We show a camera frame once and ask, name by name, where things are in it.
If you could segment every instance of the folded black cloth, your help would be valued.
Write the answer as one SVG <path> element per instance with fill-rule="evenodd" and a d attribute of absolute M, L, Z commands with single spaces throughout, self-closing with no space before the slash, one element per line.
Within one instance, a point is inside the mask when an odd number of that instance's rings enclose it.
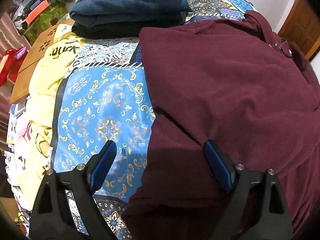
<path fill-rule="evenodd" d="M 89 39 L 115 39 L 124 37 L 138 37 L 144 27 L 169 28 L 183 25 L 186 21 L 186 13 L 176 15 L 175 20 L 168 21 L 142 21 L 122 22 L 95 25 L 91 28 L 75 23 L 72 32 L 76 35 Z"/>
<path fill-rule="evenodd" d="M 78 0 L 70 17 L 92 27 L 105 23 L 167 21 L 172 14 L 192 12 L 187 0 Z"/>

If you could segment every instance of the maroon shirt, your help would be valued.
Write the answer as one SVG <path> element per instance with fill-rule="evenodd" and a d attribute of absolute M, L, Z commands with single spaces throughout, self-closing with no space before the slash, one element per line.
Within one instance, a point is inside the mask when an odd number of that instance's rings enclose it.
<path fill-rule="evenodd" d="M 208 236 L 230 199 L 204 159 L 208 139 L 235 163 L 277 172 L 295 232 L 320 196 L 318 80 L 259 13 L 245 17 L 140 32 L 156 120 L 142 186 L 122 216 L 136 239 Z"/>

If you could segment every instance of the bed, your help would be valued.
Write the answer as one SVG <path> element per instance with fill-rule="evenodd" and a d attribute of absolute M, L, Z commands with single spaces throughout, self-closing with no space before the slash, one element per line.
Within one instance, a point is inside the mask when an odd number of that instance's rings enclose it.
<path fill-rule="evenodd" d="M 241 20 L 246 10 L 255 10 L 246 0 L 187 1 L 193 12 L 185 24 L 205 19 Z M 87 41 L 57 90 L 46 169 L 70 171 L 87 163 L 107 140 L 116 142 L 116 159 L 93 198 L 118 239 L 132 238 L 121 214 L 141 185 L 155 118 L 139 39 Z M 78 231 L 87 233 L 72 191 L 66 194 Z"/>

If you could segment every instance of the wooden door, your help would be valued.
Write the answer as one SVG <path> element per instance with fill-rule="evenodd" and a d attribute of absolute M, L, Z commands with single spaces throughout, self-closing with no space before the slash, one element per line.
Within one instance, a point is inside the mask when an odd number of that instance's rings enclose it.
<path fill-rule="evenodd" d="M 295 42 L 309 59 L 320 46 L 320 21 L 306 0 L 295 0 L 279 36 Z"/>

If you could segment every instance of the cardboard box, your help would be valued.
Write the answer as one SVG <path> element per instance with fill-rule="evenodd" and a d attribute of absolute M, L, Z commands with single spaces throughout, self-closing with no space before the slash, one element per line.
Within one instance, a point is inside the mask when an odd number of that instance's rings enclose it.
<path fill-rule="evenodd" d="M 0 197 L 0 201 L 11 220 L 14 221 L 19 213 L 16 200 L 14 198 Z"/>
<path fill-rule="evenodd" d="M 74 20 L 62 20 L 60 23 L 73 25 Z M 17 80 L 14 84 L 13 91 L 10 98 L 10 104 L 16 104 L 22 98 L 29 95 L 29 83 L 32 74 L 41 58 L 48 47 L 53 44 L 54 34 L 57 30 L 57 25 L 42 32 L 37 38 L 36 42 L 32 45 L 31 50 L 26 56 L 19 70 Z"/>

